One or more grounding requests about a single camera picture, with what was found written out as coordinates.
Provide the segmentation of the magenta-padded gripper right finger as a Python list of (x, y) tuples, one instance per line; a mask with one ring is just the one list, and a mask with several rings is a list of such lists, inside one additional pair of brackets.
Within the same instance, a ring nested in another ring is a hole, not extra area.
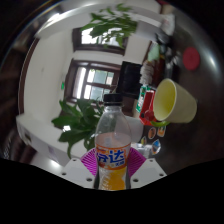
[(166, 176), (154, 158), (146, 159), (139, 151), (130, 149), (127, 166), (127, 187), (136, 189)]

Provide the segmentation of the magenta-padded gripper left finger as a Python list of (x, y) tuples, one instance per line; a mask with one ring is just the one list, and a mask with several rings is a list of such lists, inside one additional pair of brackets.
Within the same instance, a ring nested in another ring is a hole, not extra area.
[(96, 189), (99, 178), (95, 149), (91, 149), (80, 159), (72, 158), (63, 168), (61, 177), (81, 187)]

